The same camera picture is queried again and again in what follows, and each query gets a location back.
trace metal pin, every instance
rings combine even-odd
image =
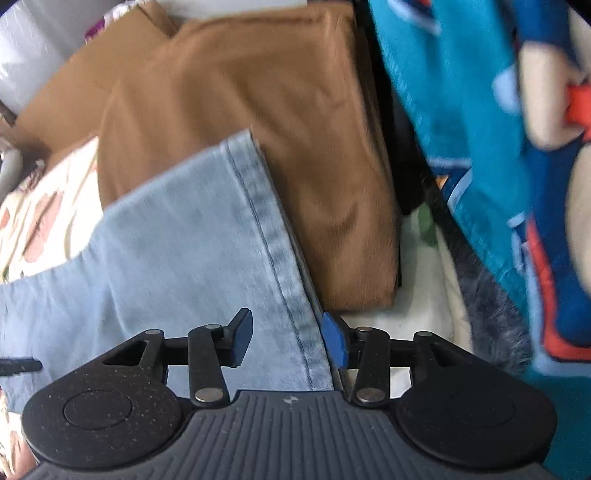
[[[201,388],[195,392],[195,399],[202,403],[215,403],[223,398],[223,391],[219,388]]]
[[[386,394],[379,388],[367,387],[357,392],[357,399],[364,404],[381,402],[386,398]]]

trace red pattern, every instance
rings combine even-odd
[[[591,86],[588,82],[582,85],[567,87],[570,105],[564,114],[568,124],[580,125],[585,129],[583,140],[591,140]]]
[[[557,360],[566,361],[591,361],[591,348],[571,345],[566,342],[556,329],[557,300],[554,276],[544,251],[544,245],[538,234],[534,220],[527,223],[527,243],[530,248],[531,258],[538,282],[544,310],[544,327],[542,332],[542,345],[546,352]]]

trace brown fabric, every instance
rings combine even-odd
[[[248,128],[323,307],[390,306],[398,211],[381,131],[368,125],[356,34],[344,3],[186,24],[113,90],[99,133],[103,208]]]
[[[155,1],[135,8],[72,55],[3,135],[29,161],[81,141],[99,128],[117,80],[139,69],[174,33]]]

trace clothing pile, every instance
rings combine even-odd
[[[44,364],[0,380],[6,412],[143,330],[242,307],[231,394],[346,387],[319,331],[337,310],[522,375],[558,409],[546,466],[588,478],[586,18],[566,0],[314,2],[181,27],[154,1],[109,11],[5,133],[34,171],[0,206],[0,355]],[[391,396],[409,386],[392,369]]]

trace white fabric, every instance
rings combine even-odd
[[[248,10],[305,5],[306,0],[157,0],[166,13],[181,19],[220,17]]]
[[[418,211],[415,210],[402,223],[402,286],[398,289],[394,308],[344,315],[349,326],[375,327],[388,332],[390,338],[401,340],[412,340],[415,332],[420,330],[453,340],[454,323],[441,256],[438,248],[421,239]],[[351,379],[355,375],[356,371],[350,371]],[[392,368],[390,397],[397,398],[409,388],[408,368]]]
[[[47,175],[31,192],[16,190],[0,206],[0,270],[1,281],[29,277],[75,257],[86,247],[90,234],[102,218],[96,178],[96,150],[94,138],[71,153]],[[43,211],[54,196],[58,208],[44,243],[37,248],[40,255],[27,255],[31,232],[44,219]]]
[[[457,280],[456,267],[453,264],[452,255],[439,227],[437,227],[436,231],[447,299],[453,318],[453,343],[472,353],[472,329],[468,322],[468,312],[466,311],[466,305],[464,304],[462,292],[460,291],[460,284]]]

